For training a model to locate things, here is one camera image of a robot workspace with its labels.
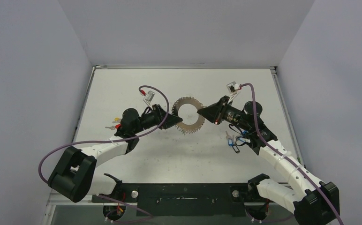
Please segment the metal disc keyring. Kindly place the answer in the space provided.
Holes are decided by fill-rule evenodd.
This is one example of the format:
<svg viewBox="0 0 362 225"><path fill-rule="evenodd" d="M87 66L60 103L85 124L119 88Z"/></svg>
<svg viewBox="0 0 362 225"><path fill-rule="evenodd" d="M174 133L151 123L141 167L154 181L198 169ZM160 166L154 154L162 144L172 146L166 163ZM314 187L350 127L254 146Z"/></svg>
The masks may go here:
<svg viewBox="0 0 362 225"><path fill-rule="evenodd" d="M192 134L200 130L205 122L203 116L197 113L197 110L204 108L194 97L181 97L175 101L172 106L172 115L183 119L175 125L177 130L183 134Z"/></svg>

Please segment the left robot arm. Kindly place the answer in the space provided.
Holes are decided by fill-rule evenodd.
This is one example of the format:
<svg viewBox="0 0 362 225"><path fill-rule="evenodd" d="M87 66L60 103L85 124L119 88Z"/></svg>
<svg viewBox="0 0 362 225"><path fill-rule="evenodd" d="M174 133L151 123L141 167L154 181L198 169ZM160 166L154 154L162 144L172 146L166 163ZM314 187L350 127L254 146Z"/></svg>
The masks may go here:
<svg viewBox="0 0 362 225"><path fill-rule="evenodd" d="M67 147L47 184L74 203L86 195L96 194L104 194L109 201L116 202L122 196L122 189L117 186L121 180L108 173L95 176L96 168L130 153L138 144L141 132L149 128L169 129L182 121L181 117L167 113L158 104L147 108L142 115L134 108L126 109L109 140L81 149L74 144Z"/></svg>

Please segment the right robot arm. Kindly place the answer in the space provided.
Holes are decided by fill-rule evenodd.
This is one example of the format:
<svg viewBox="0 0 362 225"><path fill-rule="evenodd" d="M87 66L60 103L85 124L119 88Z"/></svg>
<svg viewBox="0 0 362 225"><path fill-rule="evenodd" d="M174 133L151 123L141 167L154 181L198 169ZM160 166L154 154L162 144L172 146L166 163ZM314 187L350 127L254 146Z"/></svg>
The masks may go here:
<svg viewBox="0 0 362 225"><path fill-rule="evenodd" d="M253 201L269 199L294 215L300 225L326 225L340 219L339 189L332 183L324 183L309 172L289 151L260 118L262 106L249 101L242 110L229 104L229 97L197 110L197 113L213 124L223 121L243 130L247 145L281 174L290 187L285 187L260 174L248 181L247 194Z"/></svg>

